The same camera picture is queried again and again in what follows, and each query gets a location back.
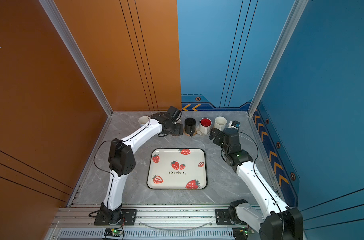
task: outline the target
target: white tray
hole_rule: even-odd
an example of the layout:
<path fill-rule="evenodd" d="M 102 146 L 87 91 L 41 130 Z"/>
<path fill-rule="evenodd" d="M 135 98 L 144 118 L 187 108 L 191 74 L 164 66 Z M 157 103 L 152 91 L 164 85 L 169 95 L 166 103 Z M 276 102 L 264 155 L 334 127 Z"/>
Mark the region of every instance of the white tray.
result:
<path fill-rule="evenodd" d="M 204 189 L 207 186 L 205 152 L 202 149 L 155 149 L 151 154 L 147 186 L 151 189 Z"/>

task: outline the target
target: robotic arm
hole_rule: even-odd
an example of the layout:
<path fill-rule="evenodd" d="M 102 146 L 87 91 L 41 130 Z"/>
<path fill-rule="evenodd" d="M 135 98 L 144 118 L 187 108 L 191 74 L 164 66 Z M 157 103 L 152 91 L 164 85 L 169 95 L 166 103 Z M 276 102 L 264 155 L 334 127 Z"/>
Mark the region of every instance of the robotic arm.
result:
<path fill-rule="evenodd" d="M 175 123 L 181 116 L 181 112 L 170 107 L 167 112 L 155 113 L 149 117 L 149 122 L 132 134 L 122 139 L 115 138 L 110 145 L 109 168 L 110 180 L 107 195 L 99 211 L 105 222 L 116 225 L 121 219 L 122 193 L 127 176 L 134 169 L 136 162 L 134 153 L 152 136 L 162 134 L 160 137 L 170 133 L 174 135 L 183 134 L 183 126 Z"/>
<path fill-rule="evenodd" d="M 239 143 L 239 125 L 222 131 L 213 128 L 209 139 L 222 147 L 223 160 L 232 167 L 246 183 L 258 202 L 262 214 L 251 207 L 245 200 L 232 202 L 229 207 L 231 220 L 235 224 L 246 222 L 259 232 L 261 240 L 303 240 L 303 217 L 297 208 L 290 208 L 273 191 L 260 174 L 255 160 L 241 149 Z"/>

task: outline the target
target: vent grille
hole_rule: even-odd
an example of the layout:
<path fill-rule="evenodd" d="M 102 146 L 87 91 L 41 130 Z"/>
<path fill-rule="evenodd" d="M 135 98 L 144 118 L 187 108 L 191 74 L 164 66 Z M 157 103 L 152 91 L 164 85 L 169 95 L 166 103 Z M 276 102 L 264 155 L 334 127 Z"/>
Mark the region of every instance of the vent grille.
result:
<path fill-rule="evenodd" d="M 104 228 L 62 228 L 61 239 L 68 238 L 94 238 L 103 237 Z M 204 228 L 195 231 L 164 231 L 148 228 L 125 228 L 125 240 L 129 239 L 170 239 L 178 237 L 180 239 L 233 237 L 231 228 Z"/>

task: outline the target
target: yellow chevron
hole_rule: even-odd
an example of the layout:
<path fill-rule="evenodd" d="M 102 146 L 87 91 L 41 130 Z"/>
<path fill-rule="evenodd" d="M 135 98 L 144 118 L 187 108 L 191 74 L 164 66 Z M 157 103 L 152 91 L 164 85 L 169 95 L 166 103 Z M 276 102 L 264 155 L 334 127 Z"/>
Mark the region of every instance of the yellow chevron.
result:
<path fill-rule="evenodd" d="M 270 151 L 270 162 L 271 162 L 271 155 L 278 157 L 275 152 Z"/>
<path fill-rule="evenodd" d="M 277 167 L 279 167 L 280 169 L 283 170 L 283 168 L 282 168 L 281 165 L 279 165 L 278 163 L 274 162 L 274 172 L 275 172 L 275 174 L 277 173 Z"/>
<path fill-rule="evenodd" d="M 268 136 L 268 134 L 266 133 L 266 132 L 264 132 L 264 131 L 262 131 L 262 142 L 263 142 L 263 135 L 266 135 L 266 136 Z"/>
<path fill-rule="evenodd" d="M 287 184 L 289 184 L 289 181 L 283 177 L 282 175 L 279 175 L 279 186 L 282 187 L 282 180 L 284 180 Z"/>
<path fill-rule="evenodd" d="M 186 108 L 190 107 L 191 104 L 187 104 L 184 108 L 182 108 L 185 111 L 188 111 Z"/>
<path fill-rule="evenodd" d="M 264 127 L 264 125 L 262 123 L 258 123 L 258 132 L 260 132 L 259 130 L 260 130 L 261 126 Z"/>
<path fill-rule="evenodd" d="M 196 108 L 197 108 L 197 107 L 199 107 L 200 105 L 201 105 L 201 104 L 196 105 L 196 106 L 193 108 L 193 110 L 194 110 L 194 111 L 198 111 Z"/>
<path fill-rule="evenodd" d="M 259 116 L 255 116 L 255 125 L 256 125 L 256 119 L 257 119 L 257 118 L 260 118 L 260 117 L 259 117 Z"/>

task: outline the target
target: red mug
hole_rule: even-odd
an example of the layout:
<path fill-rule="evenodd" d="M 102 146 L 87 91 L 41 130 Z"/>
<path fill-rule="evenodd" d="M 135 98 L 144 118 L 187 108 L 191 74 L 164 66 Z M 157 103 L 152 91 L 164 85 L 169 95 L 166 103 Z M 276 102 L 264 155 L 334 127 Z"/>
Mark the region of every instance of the red mug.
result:
<path fill-rule="evenodd" d="M 201 135 L 208 135 L 211 130 L 211 120 L 208 118 L 202 118 L 201 121 L 199 121 L 199 133 Z"/>

